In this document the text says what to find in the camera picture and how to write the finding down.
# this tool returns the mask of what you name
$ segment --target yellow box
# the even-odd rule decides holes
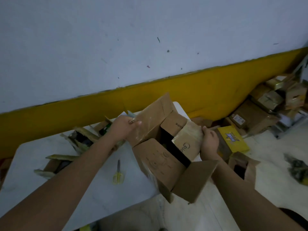
[[[218,154],[222,159],[227,160],[230,155],[237,151],[241,153],[249,151],[249,147],[234,126],[220,127],[216,133],[219,138]]]

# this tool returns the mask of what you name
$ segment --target yellow wall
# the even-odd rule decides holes
[[[308,48],[303,48],[0,114],[0,159],[13,156],[21,143],[97,123],[104,115],[113,118],[124,110],[142,110],[166,92],[189,117],[218,120],[258,83],[295,68],[306,54]]]

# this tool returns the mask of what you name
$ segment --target person's left arm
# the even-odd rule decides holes
[[[88,151],[1,217],[1,229],[62,230],[112,147],[140,124],[129,124],[131,119],[119,116]]]

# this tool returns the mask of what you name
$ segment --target white tiled floor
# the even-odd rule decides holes
[[[308,163],[308,124],[281,140],[266,131],[245,139],[250,147],[247,155],[261,161],[257,166],[256,190],[278,207],[289,208],[308,220],[308,186],[300,185],[289,174],[284,153]],[[239,230],[216,186],[208,182],[194,204],[175,196],[169,204],[158,195],[155,198],[120,211],[100,221],[102,230],[157,231],[236,231]]]

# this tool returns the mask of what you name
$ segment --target table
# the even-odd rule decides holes
[[[179,114],[189,118],[178,102],[174,102],[174,105]],[[0,191],[0,217],[46,182],[45,178],[36,175],[33,170],[43,169],[49,161],[45,157],[53,154],[77,155],[70,143],[59,134],[19,146]],[[125,180],[121,185],[113,185],[112,177],[118,159],[121,159]],[[78,229],[157,194],[159,191],[141,172],[132,148],[126,142],[98,171],[63,231]]]

